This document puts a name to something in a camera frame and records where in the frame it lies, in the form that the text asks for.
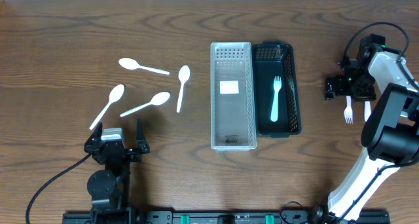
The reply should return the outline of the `white fork tines down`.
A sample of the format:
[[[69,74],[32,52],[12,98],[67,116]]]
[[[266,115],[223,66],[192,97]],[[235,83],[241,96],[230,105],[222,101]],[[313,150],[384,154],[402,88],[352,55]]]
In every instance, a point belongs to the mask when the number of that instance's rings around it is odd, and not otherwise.
[[[344,118],[347,124],[354,123],[351,96],[346,96],[346,108],[344,110]]]

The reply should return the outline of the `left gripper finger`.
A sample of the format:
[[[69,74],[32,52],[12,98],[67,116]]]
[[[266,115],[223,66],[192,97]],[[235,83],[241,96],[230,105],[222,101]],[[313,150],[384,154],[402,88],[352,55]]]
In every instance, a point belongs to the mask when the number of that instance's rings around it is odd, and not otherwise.
[[[136,128],[136,141],[138,147],[145,147],[146,146],[146,139],[141,125],[141,119],[137,120],[137,128]]]
[[[103,132],[103,126],[102,123],[99,122],[90,137],[87,139],[85,145],[94,145],[97,141],[100,140],[101,134]]]

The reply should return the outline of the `white fork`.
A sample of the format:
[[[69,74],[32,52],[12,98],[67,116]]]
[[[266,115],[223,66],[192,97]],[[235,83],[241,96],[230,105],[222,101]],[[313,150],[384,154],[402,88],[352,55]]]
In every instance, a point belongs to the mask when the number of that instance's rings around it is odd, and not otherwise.
[[[274,77],[273,82],[273,89],[274,89],[274,97],[272,100],[272,108],[270,113],[270,120],[272,122],[276,122],[278,120],[278,98],[279,98],[279,91],[282,88],[282,78],[280,76]]]

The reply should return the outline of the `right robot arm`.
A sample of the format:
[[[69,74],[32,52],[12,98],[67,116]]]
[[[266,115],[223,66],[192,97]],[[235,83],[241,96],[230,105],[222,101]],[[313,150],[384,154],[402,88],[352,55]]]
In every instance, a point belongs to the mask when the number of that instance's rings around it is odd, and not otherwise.
[[[385,37],[370,34],[360,41],[354,60],[344,56],[343,75],[326,79],[325,99],[345,96],[348,102],[376,101],[365,117],[361,154],[325,208],[318,223],[355,223],[374,192],[402,167],[418,163],[418,83],[404,54],[387,47]]]

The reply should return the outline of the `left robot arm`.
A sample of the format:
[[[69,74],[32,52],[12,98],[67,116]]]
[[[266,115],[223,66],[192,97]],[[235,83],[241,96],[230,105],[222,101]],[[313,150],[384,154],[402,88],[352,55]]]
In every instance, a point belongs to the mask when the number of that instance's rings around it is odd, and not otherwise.
[[[84,151],[103,170],[94,172],[87,183],[92,197],[90,217],[92,223],[144,223],[145,214],[129,205],[130,164],[140,162],[150,152],[141,120],[137,121],[137,147],[125,148],[121,128],[103,129],[99,123],[84,144]]]

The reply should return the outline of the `white spoon group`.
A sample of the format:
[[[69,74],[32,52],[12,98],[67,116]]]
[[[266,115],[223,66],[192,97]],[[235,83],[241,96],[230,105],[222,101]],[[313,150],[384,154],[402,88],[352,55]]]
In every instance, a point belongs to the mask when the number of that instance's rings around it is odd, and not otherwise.
[[[370,101],[364,102],[364,121],[367,122],[369,117],[371,116],[371,103]]]

